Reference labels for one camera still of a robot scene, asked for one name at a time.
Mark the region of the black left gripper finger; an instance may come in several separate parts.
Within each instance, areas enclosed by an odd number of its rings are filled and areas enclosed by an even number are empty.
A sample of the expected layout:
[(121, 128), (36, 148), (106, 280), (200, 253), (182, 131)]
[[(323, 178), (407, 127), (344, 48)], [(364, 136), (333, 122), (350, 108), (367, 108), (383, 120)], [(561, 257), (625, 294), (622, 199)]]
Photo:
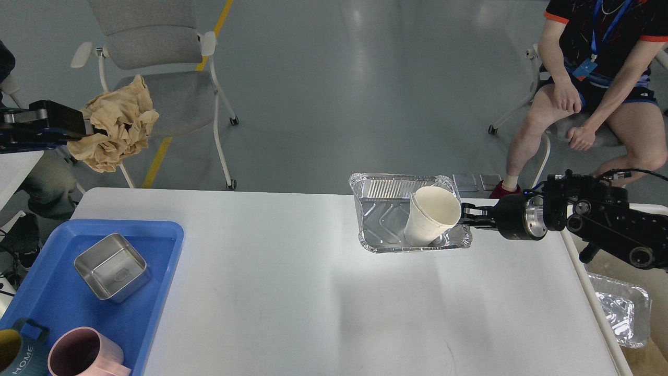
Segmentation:
[(65, 135), (61, 133), (2, 133), (1, 154), (50, 150), (67, 145), (69, 141), (79, 141), (82, 138), (84, 138), (84, 135)]
[(50, 100), (35, 101), (28, 109), (2, 108), (2, 130), (65, 137), (94, 134), (93, 126), (80, 110)]

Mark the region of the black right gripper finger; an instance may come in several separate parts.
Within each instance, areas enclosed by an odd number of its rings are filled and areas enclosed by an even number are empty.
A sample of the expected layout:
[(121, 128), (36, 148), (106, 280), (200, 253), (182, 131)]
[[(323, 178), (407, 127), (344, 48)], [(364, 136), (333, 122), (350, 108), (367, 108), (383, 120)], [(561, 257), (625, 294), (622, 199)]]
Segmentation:
[(478, 229), (496, 230), (496, 223), (491, 217), (463, 217), (459, 219), (457, 224)]
[(493, 206), (476, 206), (472, 203), (461, 204), (462, 217), (492, 217)]

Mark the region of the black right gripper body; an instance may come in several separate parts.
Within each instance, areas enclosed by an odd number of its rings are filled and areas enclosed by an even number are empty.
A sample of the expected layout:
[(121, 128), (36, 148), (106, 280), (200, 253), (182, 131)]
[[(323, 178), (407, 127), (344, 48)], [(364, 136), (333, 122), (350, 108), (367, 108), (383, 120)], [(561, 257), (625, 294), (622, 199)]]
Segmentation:
[(498, 232), (508, 240), (539, 241), (548, 232), (543, 217), (543, 198), (538, 195), (506, 195), (493, 207)]

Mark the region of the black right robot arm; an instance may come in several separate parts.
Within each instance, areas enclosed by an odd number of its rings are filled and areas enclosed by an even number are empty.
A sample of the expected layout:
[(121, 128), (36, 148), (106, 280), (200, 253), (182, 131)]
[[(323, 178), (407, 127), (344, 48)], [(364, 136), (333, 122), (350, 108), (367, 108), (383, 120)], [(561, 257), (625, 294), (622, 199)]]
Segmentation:
[(502, 197), (494, 206), (461, 205), (459, 223), (498, 231), (509, 240), (541, 240), (568, 230), (586, 241), (579, 254), (589, 263), (599, 250), (637, 269), (667, 267), (667, 218), (632, 209), (625, 188), (613, 181), (632, 169), (589, 174), (550, 174), (531, 190)]

